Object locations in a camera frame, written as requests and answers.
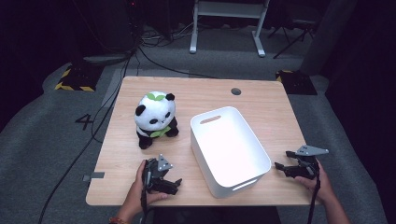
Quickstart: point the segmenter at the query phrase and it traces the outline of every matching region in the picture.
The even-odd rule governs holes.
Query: black equipment
[[[283,171],[286,176],[293,178],[296,176],[302,176],[308,179],[317,179],[317,184],[315,185],[315,190],[312,195],[311,207],[309,209],[308,224],[312,222],[312,216],[315,208],[315,199],[317,198],[317,194],[320,189],[319,165],[315,156],[327,153],[329,153],[328,149],[302,146],[297,150],[297,152],[286,151],[286,156],[298,161],[297,166],[284,166],[275,162],[276,169]]]
[[[158,160],[151,158],[146,161],[145,170],[142,174],[143,189],[140,198],[144,215],[140,223],[144,224],[146,222],[148,213],[147,192],[151,193],[152,191],[158,191],[173,195],[177,193],[177,187],[180,186],[182,179],[180,178],[176,182],[170,182],[163,179],[169,169],[172,168],[173,165],[163,157],[163,154],[160,154]]]

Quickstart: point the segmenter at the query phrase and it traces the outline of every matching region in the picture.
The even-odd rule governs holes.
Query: metal stand
[[[259,19],[257,30],[252,31],[252,35],[259,56],[264,57],[265,51],[262,47],[262,42],[260,41],[260,32],[262,30],[262,23],[264,22],[269,1],[270,0],[265,0],[264,4],[257,5],[257,4],[205,2],[205,1],[195,0],[190,53],[196,53],[197,51],[198,15],[222,16],[222,17]]]

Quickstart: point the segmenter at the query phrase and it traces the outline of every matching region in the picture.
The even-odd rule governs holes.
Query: wooden table
[[[238,88],[242,93],[233,95]],[[172,92],[177,106],[179,135],[157,138],[146,150],[138,146],[134,110],[149,91]],[[229,198],[214,198],[191,149],[191,118],[224,106],[237,108],[272,161],[271,170],[252,188]],[[297,205],[310,204],[307,190],[278,171],[274,162],[296,165],[285,151],[304,145],[304,137],[280,82],[176,77],[126,77],[109,122],[86,201],[90,205],[121,205],[142,160],[163,154],[174,165],[166,180],[183,178],[178,193],[159,206]]]

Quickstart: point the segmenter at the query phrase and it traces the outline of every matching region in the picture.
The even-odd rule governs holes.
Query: panda plush toy
[[[134,112],[141,149],[150,147],[153,138],[164,134],[168,137],[177,136],[175,112],[175,95],[172,93],[151,91],[142,98]]]

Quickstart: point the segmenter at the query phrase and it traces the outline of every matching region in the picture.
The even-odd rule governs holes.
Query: white stand leg
[[[198,39],[198,0],[195,0],[194,25],[192,28],[190,53],[195,53],[197,51],[197,39]]]
[[[264,48],[262,47],[262,42],[260,41],[260,32],[262,31],[262,24],[264,23],[264,18],[265,15],[267,14],[268,4],[269,4],[269,0],[265,1],[264,6],[262,8],[262,14],[260,15],[259,24],[257,24],[257,30],[251,32],[260,57],[265,57],[265,51]]]

